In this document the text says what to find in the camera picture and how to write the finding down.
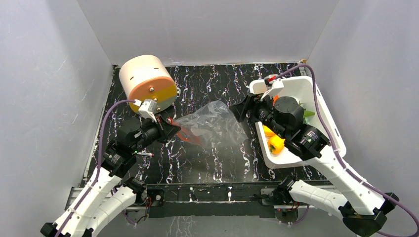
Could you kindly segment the green leafy vegetable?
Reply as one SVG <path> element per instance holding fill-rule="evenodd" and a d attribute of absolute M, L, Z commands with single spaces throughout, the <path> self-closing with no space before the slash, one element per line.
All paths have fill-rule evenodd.
<path fill-rule="evenodd" d="M 298 105 L 301 106 L 304 110 L 304 114 L 303 114 L 304 119 L 316 115 L 316 113 L 314 111 L 307 110 L 305 103 L 299 103 Z"/>

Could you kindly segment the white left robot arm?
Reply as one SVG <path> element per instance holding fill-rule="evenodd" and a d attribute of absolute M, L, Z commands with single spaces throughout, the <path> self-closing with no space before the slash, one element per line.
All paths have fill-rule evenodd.
<path fill-rule="evenodd" d="M 40 233 L 45 237 L 92 237 L 129 205 L 143 205 L 148 197 L 147 187 L 133 177 L 112 197 L 106 196 L 136 164 L 139 151 L 154 142 L 167 142 L 180 130 L 180 126 L 159 115 L 143 122 L 126 119 L 81 193 L 59 218 L 45 223 Z"/>

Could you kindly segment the clear zip bag orange zipper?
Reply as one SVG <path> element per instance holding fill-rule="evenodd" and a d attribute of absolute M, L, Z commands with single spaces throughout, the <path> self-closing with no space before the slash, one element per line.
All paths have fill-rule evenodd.
<path fill-rule="evenodd" d="M 192 114 L 169 121 L 181 128 L 177 133 L 180 140 L 203 149 L 239 146 L 247 139 L 243 126 L 237 122 L 228 106 L 219 100 L 206 104 Z"/>

